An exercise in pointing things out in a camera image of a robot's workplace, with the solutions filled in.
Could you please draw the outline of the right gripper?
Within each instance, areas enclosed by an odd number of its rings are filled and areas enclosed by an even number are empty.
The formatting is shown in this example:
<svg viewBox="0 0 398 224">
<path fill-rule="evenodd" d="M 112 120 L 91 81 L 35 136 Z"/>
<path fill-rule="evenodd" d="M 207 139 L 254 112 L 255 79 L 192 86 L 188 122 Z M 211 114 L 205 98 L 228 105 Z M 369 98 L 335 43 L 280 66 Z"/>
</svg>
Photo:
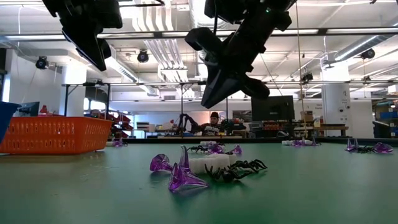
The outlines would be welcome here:
<svg viewBox="0 0 398 224">
<path fill-rule="evenodd" d="M 206 66 L 208 78 L 201 100 L 205 108 L 213 107 L 237 91 L 259 99 L 270 95 L 270 89 L 263 82 L 246 75 L 251 65 L 240 55 L 225 55 L 222 47 L 212 47 L 206 51 Z"/>
</svg>

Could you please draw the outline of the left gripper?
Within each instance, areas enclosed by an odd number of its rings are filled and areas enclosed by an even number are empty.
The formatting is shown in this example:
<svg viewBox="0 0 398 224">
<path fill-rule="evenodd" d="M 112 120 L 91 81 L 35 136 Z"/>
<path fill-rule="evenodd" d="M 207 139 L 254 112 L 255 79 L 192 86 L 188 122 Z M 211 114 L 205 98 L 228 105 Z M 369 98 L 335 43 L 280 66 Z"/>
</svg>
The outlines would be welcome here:
<svg viewBox="0 0 398 224">
<path fill-rule="evenodd" d="M 106 70 L 109 44 L 98 38 L 103 29 L 120 29 L 123 20 L 116 0 L 49 0 L 49 13 L 58 17 L 64 37 L 99 71 Z"/>
</svg>

